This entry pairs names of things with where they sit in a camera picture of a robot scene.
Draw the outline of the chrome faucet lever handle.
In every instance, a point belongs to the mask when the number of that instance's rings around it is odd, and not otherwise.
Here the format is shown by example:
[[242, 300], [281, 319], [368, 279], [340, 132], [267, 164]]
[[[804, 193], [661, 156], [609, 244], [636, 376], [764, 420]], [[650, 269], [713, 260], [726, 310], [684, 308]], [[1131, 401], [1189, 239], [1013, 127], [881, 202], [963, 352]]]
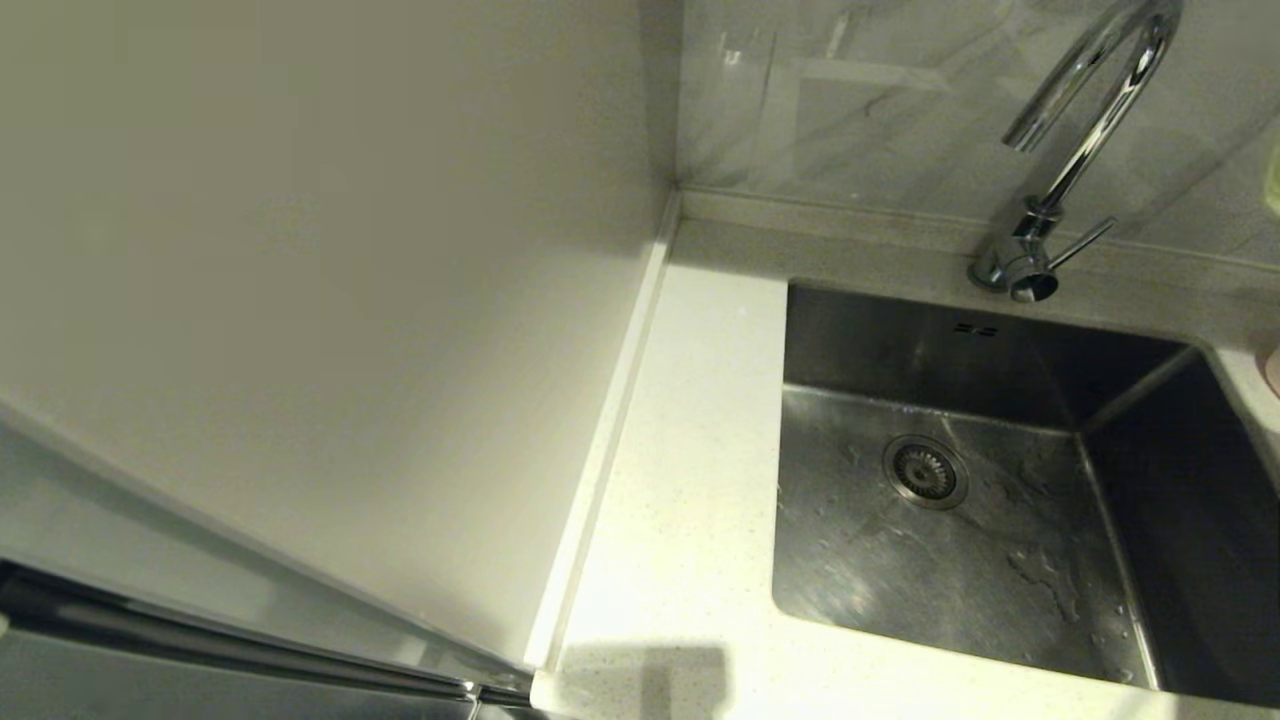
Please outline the chrome faucet lever handle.
[[1094, 227], [1089, 228], [1079, 238], [1066, 246], [1061, 252], [1055, 255], [1050, 260], [1050, 270], [1056, 272], [1060, 266], [1069, 263], [1084, 249], [1089, 247], [1093, 242], [1106, 236], [1116, 224], [1119, 219], [1116, 217], [1106, 217], [1098, 222]]

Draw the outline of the stainless steel sink basin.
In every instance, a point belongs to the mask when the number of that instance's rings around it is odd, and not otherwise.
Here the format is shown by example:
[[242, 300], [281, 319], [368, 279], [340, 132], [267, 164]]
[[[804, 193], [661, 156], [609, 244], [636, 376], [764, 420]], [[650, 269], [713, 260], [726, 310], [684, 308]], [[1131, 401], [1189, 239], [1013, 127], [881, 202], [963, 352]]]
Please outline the stainless steel sink basin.
[[[905, 434], [964, 503], [886, 480]], [[777, 487], [787, 615], [1280, 710], [1280, 451], [1204, 347], [794, 282]]]

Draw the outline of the round metal drain strainer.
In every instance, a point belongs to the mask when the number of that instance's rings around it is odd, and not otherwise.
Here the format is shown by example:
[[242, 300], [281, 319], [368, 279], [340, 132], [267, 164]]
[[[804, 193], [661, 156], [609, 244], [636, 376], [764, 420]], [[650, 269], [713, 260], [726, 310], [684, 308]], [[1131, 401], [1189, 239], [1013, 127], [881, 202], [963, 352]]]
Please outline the round metal drain strainer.
[[909, 503], [945, 511], [959, 507], [970, 493], [970, 473], [950, 446], [928, 436], [892, 438], [882, 452], [886, 480]]

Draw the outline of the white tall cabinet side panel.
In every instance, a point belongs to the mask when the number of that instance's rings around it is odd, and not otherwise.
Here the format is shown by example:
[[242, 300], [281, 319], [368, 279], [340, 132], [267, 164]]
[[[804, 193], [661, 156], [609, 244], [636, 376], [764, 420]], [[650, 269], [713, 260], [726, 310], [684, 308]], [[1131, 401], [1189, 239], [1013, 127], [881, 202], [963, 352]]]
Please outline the white tall cabinet side panel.
[[0, 0], [0, 421], [547, 666], [685, 0]]

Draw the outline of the chrome gooseneck faucet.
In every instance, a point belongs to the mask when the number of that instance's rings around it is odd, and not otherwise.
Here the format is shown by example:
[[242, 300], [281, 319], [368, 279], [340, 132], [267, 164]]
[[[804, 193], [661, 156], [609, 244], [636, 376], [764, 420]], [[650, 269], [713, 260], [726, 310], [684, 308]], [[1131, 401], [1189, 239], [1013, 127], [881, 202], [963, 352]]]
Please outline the chrome gooseneck faucet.
[[1042, 195], [1024, 199], [1024, 214], [1006, 234], [986, 241], [966, 273], [970, 282], [1015, 302], [1052, 297], [1046, 242], [1062, 222], [1064, 205], [1139, 97], [1153, 81], [1181, 24], [1187, 0], [1115, 0], [1061, 56], [1005, 132], [1006, 146], [1029, 152], [1048, 136], [1094, 73], [1128, 41], [1134, 47], [1100, 109]]

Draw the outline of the dark metal door trim bar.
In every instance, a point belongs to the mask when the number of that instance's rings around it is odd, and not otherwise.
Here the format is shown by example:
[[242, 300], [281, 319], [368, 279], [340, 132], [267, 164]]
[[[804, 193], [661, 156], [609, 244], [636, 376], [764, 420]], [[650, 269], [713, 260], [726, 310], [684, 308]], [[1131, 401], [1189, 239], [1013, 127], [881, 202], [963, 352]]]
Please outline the dark metal door trim bar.
[[[461, 682], [275, 644], [143, 610], [128, 600], [0, 561], [0, 641], [47, 635], [127, 653], [301, 680], [465, 700]], [[485, 687], [479, 720], [535, 717], [525, 693]]]

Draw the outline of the grey appliance door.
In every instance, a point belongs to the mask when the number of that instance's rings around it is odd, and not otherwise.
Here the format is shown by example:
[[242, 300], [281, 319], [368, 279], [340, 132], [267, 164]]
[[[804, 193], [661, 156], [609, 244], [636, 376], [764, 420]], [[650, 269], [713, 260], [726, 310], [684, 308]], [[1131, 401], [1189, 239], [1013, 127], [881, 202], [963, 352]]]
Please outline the grey appliance door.
[[0, 409], [0, 560], [166, 618], [517, 694], [532, 671], [422, 626]]

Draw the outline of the glossy grey door panel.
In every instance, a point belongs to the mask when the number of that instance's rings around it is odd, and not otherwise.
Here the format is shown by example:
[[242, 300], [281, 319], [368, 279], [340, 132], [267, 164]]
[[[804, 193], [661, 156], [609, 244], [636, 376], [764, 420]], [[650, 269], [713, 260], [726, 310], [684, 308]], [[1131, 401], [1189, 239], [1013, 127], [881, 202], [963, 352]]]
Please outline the glossy grey door panel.
[[468, 700], [210, 667], [47, 635], [0, 641], [0, 720], [475, 720]]

